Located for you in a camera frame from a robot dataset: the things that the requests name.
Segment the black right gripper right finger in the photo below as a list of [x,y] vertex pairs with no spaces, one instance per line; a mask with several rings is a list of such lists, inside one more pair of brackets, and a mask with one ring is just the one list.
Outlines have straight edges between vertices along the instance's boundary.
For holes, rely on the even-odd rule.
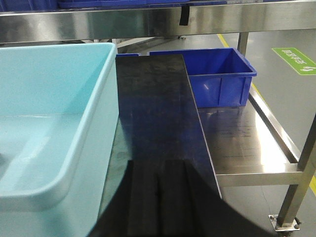
[[269,237],[225,203],[187,160],[167,160],[161,174],[163,237]]

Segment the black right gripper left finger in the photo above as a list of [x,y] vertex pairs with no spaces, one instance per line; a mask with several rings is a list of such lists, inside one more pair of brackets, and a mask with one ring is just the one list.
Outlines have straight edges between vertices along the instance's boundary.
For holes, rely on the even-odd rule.
[[129,160],[119,187],[90,237],[158,237],[158,178],[146,161]]

